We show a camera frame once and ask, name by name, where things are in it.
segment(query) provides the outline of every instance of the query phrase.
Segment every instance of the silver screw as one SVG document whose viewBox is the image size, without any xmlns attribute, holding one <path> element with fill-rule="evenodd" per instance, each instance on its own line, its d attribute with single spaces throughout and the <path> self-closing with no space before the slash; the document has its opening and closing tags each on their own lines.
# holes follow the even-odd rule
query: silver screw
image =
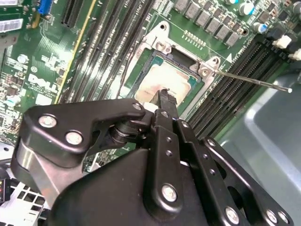
<svg viewBox="0 0 301 226">
<path fill-rule="evenodd" d="M 182 121 L 182 125 L 183 125 L 184 127 L 186 127 L 186 128 L 189 127 L 189 125 L 188 125 L 187 122 L 185 122 L 185 121 Z"/>
<path fill-rule="evenodd" d="M 39 118 L 39 124 L 42 127 L 52 128 L 52 127 L 56 126 L 56 123 L 57 123 L 56 119 L 50 115 L 44 115 Z"/>
<path fill-rule="evenodd" d="M 164 198 L 169 202 L 174 202 L 177 200 L 177 193 L 169 185 L 163 185 L 162 194 L 163 194 Z"/>
<path fill-rule="evenodd" d="M 275 214 L 271 211 L 271 210 L 267 210 L 267 215 L 268 215 L 268 218 L 273 222 L 273 223 L 277 223 L 278 220 L 275 216 Z"/>
<path fill-rule="evenodd" d="M 168 114 L 167 114 L 167 112 L 161 112 L 161 114 L 164 116 L 164 117 L 166 117 L 166 118 L 168 118 Z"/>
<path fill-rule="evenodd" d="M 225 211 L 226 211 L 228 219 L 233 224 L 238 225 L 239 224 L 239 217 L 238 217 L 237 213 L 235 212 L 235 210 L 233 210 L 231 207 L 228 206 Z"/>
<path fill-rule="evenodd" d="M 142 109 L 139 104 L 133 104 L 133 107 L 135 109 L 137 109 L 138 111 L 140 111 Z"/>
<path fill-rule="evenodd" d="M 77 132 L 69 132 L 66 134 L 66 140 L 69 144 L 79 145 L 83 141 L 83 137 Z"/>
<path fill-rule="evenodd" d="M 286 215 L 283 213 L 283 212 L 278 212 L 278 215 L 280 216 L 280 218 L 284 221 L 284 222 L 286 222 L 287 224 L 288 224 L 288 219 L 287 219 L 287 217 L 286 217 Z"/>
<path fill-rule="evenodd" d="M 208 140 L 208 143 L 211 145 L 211 146 L 215 146 L 215 143 L 214 143 L 214 141 L 213 140 Z"/>
</svg>

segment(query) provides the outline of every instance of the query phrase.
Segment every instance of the motherboard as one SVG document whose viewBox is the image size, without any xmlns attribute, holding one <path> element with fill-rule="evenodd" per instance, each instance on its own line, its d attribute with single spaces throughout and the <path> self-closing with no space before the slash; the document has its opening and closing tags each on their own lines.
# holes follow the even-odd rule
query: motherboard
<svg viewBox="0 0 301 226">
<path fill-rule="evenodd" d="M 160 89 L 197 138 L 220 136 L 265 88 L 216 71 L 273 82 L 301 60 L 300 15 L 292 0 L 0 0 L 0 141 L 35 105 Z"/>
</svg>

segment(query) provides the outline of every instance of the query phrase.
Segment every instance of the white connector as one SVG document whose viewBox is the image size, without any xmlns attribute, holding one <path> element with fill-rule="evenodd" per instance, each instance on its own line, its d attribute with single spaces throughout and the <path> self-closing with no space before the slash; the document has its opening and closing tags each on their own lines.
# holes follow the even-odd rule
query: white connector
<svg viewBox="0 0 301 226">
<path fill-rule="evenodd" d="M 278 48 L 286 48 L 290 44 L 292 39 L 287 35 L 282 35 L 282 37 L 276 41 L 273 41 L 273 46 Z"/>
<path fill-rule="evenodd" d="M 294 60 L 301 60 L 301 48 L 298 49 L 293 54 L 288 55 L 288 57 L 291 58 L 291 59 L 294 59 Z"/>
</svg>

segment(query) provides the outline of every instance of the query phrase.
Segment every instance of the blue connector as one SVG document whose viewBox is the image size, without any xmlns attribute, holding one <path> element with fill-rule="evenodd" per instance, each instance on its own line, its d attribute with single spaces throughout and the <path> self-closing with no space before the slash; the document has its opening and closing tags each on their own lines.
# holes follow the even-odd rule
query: blue connector
<svg viewBox="0 0 301 226">
<path fill-rule="evenodd" d="M 53 0 L 41 0 L 38 12 L 41 15 L 47 15 L 50 12 L 52 1 Z"/>
</svg>

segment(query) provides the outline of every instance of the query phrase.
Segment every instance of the ram slot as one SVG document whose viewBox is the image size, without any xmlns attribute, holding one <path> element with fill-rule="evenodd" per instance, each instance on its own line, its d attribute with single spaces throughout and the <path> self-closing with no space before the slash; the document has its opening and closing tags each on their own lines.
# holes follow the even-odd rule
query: ram slot
<svg viewBox="0 0 301 226">
<path fill-rule="evenodd" d="M 121 54 L 116 59 L 115 64 L 112 67 L 112 69 L 104 83 L 104 87 L 102 87 L 101 92 L 98 94 L 97 100 L 102 100 L 102 99 L 106 98 L 106 95 L 107 95 L 113 81 L 115 80 L 115 78 L 117 76 L 117 72 L 119 71 L 120 67 L 124 64 L 128 53 L 131 51 L 131 48 L 133 48 L 132 51 L 135 50 L 135 46 L 137 45 L 138 39 L 141 37 L 143 24 L 144 24 L 147 16 L 149 15 L 149 12 L 153 8 L 155 1 L 156 0 L 148 0 L 147 3 L 145 3 L 143 5 L 143 8 L 140 11 L 141 12 L 140 19 L 135 21 L 135 24 L 131 31 L 131 35 L 128 38 L 129 43 L 124 45 L 124 47 L 121 51 Z"/>
</svg>

